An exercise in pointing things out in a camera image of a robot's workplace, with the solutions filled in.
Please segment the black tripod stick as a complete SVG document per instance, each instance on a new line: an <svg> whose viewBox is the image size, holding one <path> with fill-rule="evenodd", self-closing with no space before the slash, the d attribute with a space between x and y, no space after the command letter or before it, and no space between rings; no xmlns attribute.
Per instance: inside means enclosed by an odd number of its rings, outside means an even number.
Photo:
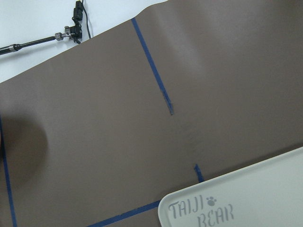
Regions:
<svg viewBox="0 0 303 227"><path fill-rule="evenodd" d="M75 2L75 7L73 9L73 17L72 20L74 22L74 26L65 26L64 33L55 33L54 36L46 37L43 39L34 40L31 42L23 43L23 44L11 44L8 46L4 46L0 48L0 54L8 54L11 52L17 52L23 48L43 44L51 41L62 41L64 38L68 38L69 40L73 40L75 44L81 44L81 39L83 38L82 25L80 22L83 20L83 14L86 17L86 29L88 33L89 39L92 38L90 30L89 30L89 17L87 11L84 6L83 0L77 0Z"/></svg>

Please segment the white plastic tray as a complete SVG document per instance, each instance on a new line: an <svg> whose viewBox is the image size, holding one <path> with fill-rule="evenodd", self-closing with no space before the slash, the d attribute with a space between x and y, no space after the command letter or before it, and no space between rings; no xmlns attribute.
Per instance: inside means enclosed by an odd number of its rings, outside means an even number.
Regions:
<svg viewBox="0 0 303 227"><path fill-rule="evenodd" d="M303 150L166 195L163 227L300 227L303 224Z"/></svg>

